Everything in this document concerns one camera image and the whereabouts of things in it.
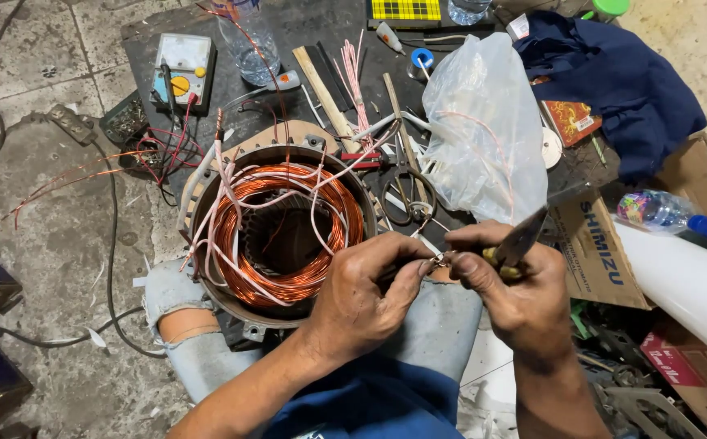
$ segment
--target green bottle cap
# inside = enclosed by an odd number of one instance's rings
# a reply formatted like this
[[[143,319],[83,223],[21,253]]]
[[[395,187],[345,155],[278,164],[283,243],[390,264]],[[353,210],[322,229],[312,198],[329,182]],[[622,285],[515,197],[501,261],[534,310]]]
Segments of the green bottle cap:
[[[592,0],[594,8],[606,15],[620,16],[630,8],[630,0]]]

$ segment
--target plastic bag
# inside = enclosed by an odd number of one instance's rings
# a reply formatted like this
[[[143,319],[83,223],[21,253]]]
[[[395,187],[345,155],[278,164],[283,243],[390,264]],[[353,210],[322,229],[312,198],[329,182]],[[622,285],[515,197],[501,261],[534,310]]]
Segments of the plastic bag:
[[[469,36],[422,97],[432,139],[422,162],[447,209],[516,225],[546,203],[538,103],[507,34]]]

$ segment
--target plastic water bottle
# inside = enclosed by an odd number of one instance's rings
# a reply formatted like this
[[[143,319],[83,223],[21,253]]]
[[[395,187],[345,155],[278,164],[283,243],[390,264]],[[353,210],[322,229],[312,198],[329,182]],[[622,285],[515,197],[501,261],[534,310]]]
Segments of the plastic water bottle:
[[[487,15],[492,0],[449,0],[449,16],[456,24],[475,24]]]
[[[686,198],[644,189],[625,195],[616,214],[630,224],[652,232],[675,235],[686,229],[707,237],[707,216]]]
[[[256,52],[245,35],[227,18],[219,17],[218,27],[229,47],[229,53],[234,59],[243,79],[252,85],[264,86],[272,82],[272,76],[280,70],[280,56],[272,36],[272,29],[261,16],[260,0],[211,0],[215,12],[230,17],[251,37],[259,51],[267,59],[269,70],[264,60]]]

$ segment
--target jeans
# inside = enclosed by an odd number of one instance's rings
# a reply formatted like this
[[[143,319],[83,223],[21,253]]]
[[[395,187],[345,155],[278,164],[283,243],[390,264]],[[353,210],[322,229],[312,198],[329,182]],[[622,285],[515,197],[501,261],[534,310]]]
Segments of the jeans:
[[[156,265],[147,275],[144,305],[153,337],[162,344],[191,399],[199,403],[258,361],[267,352],[231,352],[219,330],[180,342],[164,341],[158,331],[163,315],[186,308],[213,309],[204,289],[179,272],[182,261]],[[459,382],[467,365],[483,304],[474,291],[425,278],[403,325],[378,351],[401,362],[435,370]]]

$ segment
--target workbench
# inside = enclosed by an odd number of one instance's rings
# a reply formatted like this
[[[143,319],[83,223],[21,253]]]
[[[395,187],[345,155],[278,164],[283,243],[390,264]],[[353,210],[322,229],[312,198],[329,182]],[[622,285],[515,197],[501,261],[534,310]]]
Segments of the workbench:
[[[441,5],[442,11],[446,11],[446,5]],[[282,71],[296,70],[305,87],[308,89],[311,98],[317,102],[312,87],[305,78],[300,65],[292,54],[294,48],[303,45],[314,45],[321,41],[330,58],[340,60],[339,49],[346,39],[357,45],[361,29],[366,25],[364,16],[364,2],[359,0],[331,0],[325,2],[323,7],[319,7],[313,0],[274,0],[266,2],[262,13],[270,22],[275,34],[275,43],[280,54]],[[123,46],[128,55],[131,69],[134,72],[134,79],[137,89],[143,102],[145,102],[145,113],[151,126],[168,130],[170,128],[169,115],[164,112],[157,112],[156,108],[148,103],[150,89],[152,86],[152,75],[154,60],[158,50],[158,39],[162,33],[192,34],[211,37],[218,48],[218,57],[213,73],[212,95],[210,99],[210,110],[206,116],[194,116],[189,118],[188,128],[195,141],[203,148],[207,149],[212,145],[215,135],[215,113],[219,106],[225,105],[232,99],[244,95],[253,90],[251,85],[245,83],[240,76],[240,72],[234,65],[223,38],[218,28],[219,17],[206,13],[196,5],[189,5],[181,9],[157,13],[139,20],[133,24],[125,25],[121,34]],[[474,35],[485,37],[492,31],[503,31],[501,25],[493,26],[494,30],[489,32],[473,32]],[[421,38],[422,33],[398,32],[400,39]],[[406,52],[410,53],[414,43],[403,43]],[[428,46],[436,56],[438,63],[450,51],[459,47],[456,45],[432,45]],[[386,93],[382,75],[385,72],[391,74],[397,97],[403,108],[411,107],[419,115],[423,116],[423,106],[421,105],[421,95],[424,85],[407,76],[406,68],[408,59],[396,54],[384,45],[374,31],[366,30],[362,41],[362,67],[360,75],[360,86],[364,97],[368,119],[370,124],[378,121],[380,115],[375,111],[377,105],[380,113],[390,114],[391,104]],[[277,116],[282,117],[277,97],[274,93],[259,95],[257,100],[266,102],[273,109]],[[283,100],[286,104],[287,119],[306,120],[316,123],[315,117],[310,110],[310,105],[301,88],[295,88],[283,93]],[[258,132],[273,124],[272,114],[264,110],[259,105],[248,105],[249,110],[238,113],[236,106],[226,111],[224,127],[232,128],[234,134],[231,141],[227,142],[231,146],[256,135]],[[329,130],[333,129],[328,124],[329,119],[319,108],[321,118],[327,123]],[[356,114],[353,110],[348,113],[348,119],[355,121]],[[428,139],[422,139],[419,131],[409,122],[409,134],[419,143],[426,145]],[[602,186],[616,179],[616,169],[619,167],[619,158],[611,148],[605,148],[605,157],[608,167],[600,163],[592,145],[581,145],[579,148],[566,149],[560,163],[549,171],[549,203],[556,204],[567,200],[573,195],[579,194],[590,186]],[[178,170],[169,176],[169,183],[172,192],[176,197],[181,193],[181,188],[188,175],[192,171],[189,169]],[[379,176],[377,173],[369,173],[364,178],[365,182],[373,186],[373,192],[380,194],[380,187],[386,176]],[[471,215],[462,212],[438,212],[436,218],[448,228],[454,229],[463,224],[474,222]],[[403,233],[410,233],[410,228],[415,229],[417,225],[407,226],[400,230]],[[432,241],[441,251],[442,235],[445,233],[436,224],[430,223],[424,231],[427,239]]]

